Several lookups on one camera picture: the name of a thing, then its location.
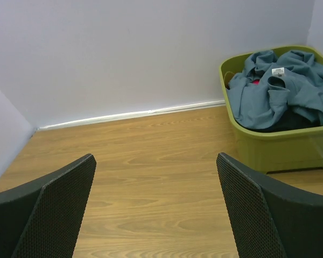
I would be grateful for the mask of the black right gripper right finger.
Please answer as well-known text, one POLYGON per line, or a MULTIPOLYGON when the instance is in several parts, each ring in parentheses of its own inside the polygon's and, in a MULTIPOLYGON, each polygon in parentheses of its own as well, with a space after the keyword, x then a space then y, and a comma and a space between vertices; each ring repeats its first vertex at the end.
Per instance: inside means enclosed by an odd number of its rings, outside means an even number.
POLYGON ((323 257, 323 195, 216 160, 239 257, 323 257))

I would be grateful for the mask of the blue-grey t shirt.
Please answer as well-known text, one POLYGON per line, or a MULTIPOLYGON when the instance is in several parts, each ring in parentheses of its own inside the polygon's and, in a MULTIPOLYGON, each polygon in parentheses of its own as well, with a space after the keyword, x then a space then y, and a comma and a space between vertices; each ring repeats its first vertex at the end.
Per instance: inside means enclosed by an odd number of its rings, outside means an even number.
POLYGON ((228 82, 227 96, 234 119, 252 131, 272 126, 286 110, 323 126, 323 64, 304 51, 256 52, 228 82), (285 68, 285 76, 271 75, 278 67, 285 68))

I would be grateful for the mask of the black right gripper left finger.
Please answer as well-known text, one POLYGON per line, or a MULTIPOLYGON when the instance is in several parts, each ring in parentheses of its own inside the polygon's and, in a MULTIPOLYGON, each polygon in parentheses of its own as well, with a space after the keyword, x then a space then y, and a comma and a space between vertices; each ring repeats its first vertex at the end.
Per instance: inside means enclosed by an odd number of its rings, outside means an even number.
POLYGON ((95 170, 87 154, 0 192, 0 257, 72 257, 95 170))

